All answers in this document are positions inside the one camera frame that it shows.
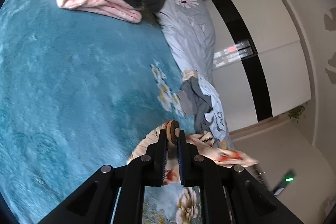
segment daisy print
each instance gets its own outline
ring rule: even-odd
[[[151,64],[152,73],[154,75],[157,87],[159,88],[159,96],[157,99],[161,103],[163,109],[168,112],[175,110],[175,113],[181,117],[184,113],[181,108],[179,98],[176,93],[172,92],[166,84],[167,76],[159,68],[160,63],[154,60],[154,64]]]
[[[176,4],[186,8],[196,7],[199,5],[197,0],[176,0]]]

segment folded pink towel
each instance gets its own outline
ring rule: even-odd
[[[82,10],[139,23],[142,15],[123,0],[56,0],[58,7]]]

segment gray cloth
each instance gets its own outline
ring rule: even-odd
[[[216,35],[203,0],[166,0],[156,16],[181,72],[196,70],[212,84]]]
[[[187,94],[192,104],[195,132],[197,134],[202,134],[204,131],[210,132],[211,122],[206,120],[204,114],[212,111],[211,97],[202,93],[198,79],[193,76],[183,82],[181,90]]]
[[[194,115],[193,105],[192,105],[191,101],[188,99],[187,93],[185,93],[183,90],[180,90],[177,93],[177,96],[180,100],[180,105],[181,105],[181,108],[182,108],[185,116],[188,117],[188,116]]]

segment floral blanket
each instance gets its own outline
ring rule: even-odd
[[[0,10],[0,192],[21,224],[40,221],[100,166],[118,167],[177,120],[177,67],[154,16],[139,24],[6,0]],[[201,223],[199,190],[145,190],[143,223]]]

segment peeling paint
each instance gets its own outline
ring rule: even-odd
[[[325,69],[325,72],[329,76],[330,82],[334,85],[336,84],[336,72],[333,72],[331,70],[328,70],[327,68]]]
[[[336,8],[330,9],[333,18],[324,14],[324,26],[327,31],[336,31]]]
[[[333,58],[328,60],[328,64],[336,68],[336,52],[334,53]]]

